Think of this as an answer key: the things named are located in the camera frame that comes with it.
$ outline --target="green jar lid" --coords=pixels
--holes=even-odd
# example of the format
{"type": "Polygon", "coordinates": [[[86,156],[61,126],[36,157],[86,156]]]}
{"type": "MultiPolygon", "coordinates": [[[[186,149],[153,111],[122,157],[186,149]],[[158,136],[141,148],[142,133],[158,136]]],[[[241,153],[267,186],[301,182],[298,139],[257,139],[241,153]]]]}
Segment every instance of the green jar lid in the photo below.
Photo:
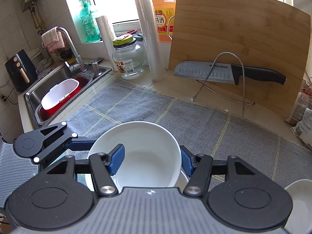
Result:
{"type": "Polygon", "coordinates": [[[133,40],[133,36],[131,34],[124,34],[114,39],[113,45],[114,46],[124,45],[124,44],[127,44],[128,42],[131,42],[132,40],[133,40]]]}

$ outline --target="sink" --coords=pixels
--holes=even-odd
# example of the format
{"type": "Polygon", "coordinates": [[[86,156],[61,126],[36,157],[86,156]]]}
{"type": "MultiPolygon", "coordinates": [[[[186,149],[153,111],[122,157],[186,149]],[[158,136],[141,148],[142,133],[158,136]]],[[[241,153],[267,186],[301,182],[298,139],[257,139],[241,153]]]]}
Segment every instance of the sink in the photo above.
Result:
{"type": "Polygon", "coordinates": [[[34,86],[32,86],[24,95],[26,100],[27,111],[35,129],[47,126],[58,114],[60,114],[70,103],[72,103],[79,95],[86,89],[97,82],[100,78],[111,71],[111,68],[100,67],[102,74],[94,78],[94,72],[91,67],[84,73],[72,73],[65,63],[54,69],[49,77],[41,79],[34,86]],[[50,116],[41,106],[41,100],[49,92],[49,90],[56,84],[62,81],[74,78],[79,81],[81,90],[77,92],[71,99],[69,99],[58,111],[50,116]]]}

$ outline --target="orange bottle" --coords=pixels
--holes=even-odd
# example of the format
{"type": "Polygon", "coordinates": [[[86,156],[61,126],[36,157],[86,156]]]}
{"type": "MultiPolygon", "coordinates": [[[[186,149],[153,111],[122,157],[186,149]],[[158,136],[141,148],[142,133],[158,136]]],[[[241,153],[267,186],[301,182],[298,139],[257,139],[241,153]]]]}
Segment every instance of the orange bottle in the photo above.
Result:
{"type": "MultiPolygon", "coordinates": [[[[158,26],[160,42],[171,43],[167,36],[167,24],[169,18],[174,15],[175,0],[152,0],[155,9],[155,20],[158,26]]],[[[172,35],[174,19],[170,22],[169,33],[172,35]]]]}

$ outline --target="gray ribbed panel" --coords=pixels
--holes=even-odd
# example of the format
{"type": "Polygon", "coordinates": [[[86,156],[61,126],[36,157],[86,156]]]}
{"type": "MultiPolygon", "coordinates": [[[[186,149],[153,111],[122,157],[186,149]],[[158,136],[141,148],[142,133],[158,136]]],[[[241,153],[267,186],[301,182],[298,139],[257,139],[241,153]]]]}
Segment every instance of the gray ribbed panel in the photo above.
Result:
{"type": "Polygon", "coordinates": [[[7,197],[34,173],[38,173],[38,165],[17,156],[13,145],[5,143],[0,136],[0,208],[4,208],[7,197]]]}
{"type": "MultiPolygon", "coordinates": [[[[217,222],[199,199],[181,195],[177,188],[125,188],[113,198],[102,198],[87,218],[53,234],[239,234],[217,222]]],[[[47,232],[17,228],[12,234],[47,232]]],[[[286,234],[283,229],[267,234],[286,234]]]]}

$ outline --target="gray cloth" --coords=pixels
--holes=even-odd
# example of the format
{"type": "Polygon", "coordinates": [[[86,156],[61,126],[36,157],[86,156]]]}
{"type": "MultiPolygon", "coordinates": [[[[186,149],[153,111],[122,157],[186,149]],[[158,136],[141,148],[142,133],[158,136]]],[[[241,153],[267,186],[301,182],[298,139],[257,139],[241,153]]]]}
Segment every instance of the gray cloth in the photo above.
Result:
{"type": "MultiPolygon", "coordinates": [[[[128,121],[163,126],[193,154],[205,153],[219,160],[236,155],[283,187],[298,179],[312,179],[308,149],[233,114],[119,79],[67,120],[74,132],[90,139],[128,121]]],[[[71,154],[85,159],[88,152],[71,154]]],[[[223,181],[223,176],[214,176],[210,189],[223,181]]]]}

